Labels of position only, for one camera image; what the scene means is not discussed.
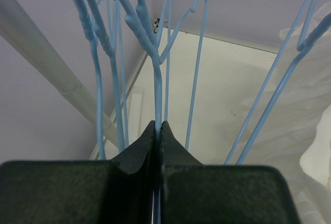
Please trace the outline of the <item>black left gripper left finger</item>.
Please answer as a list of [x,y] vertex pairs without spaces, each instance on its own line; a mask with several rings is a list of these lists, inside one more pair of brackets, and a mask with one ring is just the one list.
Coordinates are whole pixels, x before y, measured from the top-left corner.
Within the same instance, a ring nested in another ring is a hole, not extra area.
[[109,160],[1,165],[1,223],[151,223],[155,123]]

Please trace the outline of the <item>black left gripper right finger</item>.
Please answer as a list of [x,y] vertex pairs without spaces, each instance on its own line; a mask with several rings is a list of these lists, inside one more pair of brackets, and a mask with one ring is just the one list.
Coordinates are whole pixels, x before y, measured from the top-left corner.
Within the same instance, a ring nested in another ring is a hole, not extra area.
[[204,165],[162,124],[162,223],[300,223],[289,187],[269,166]]

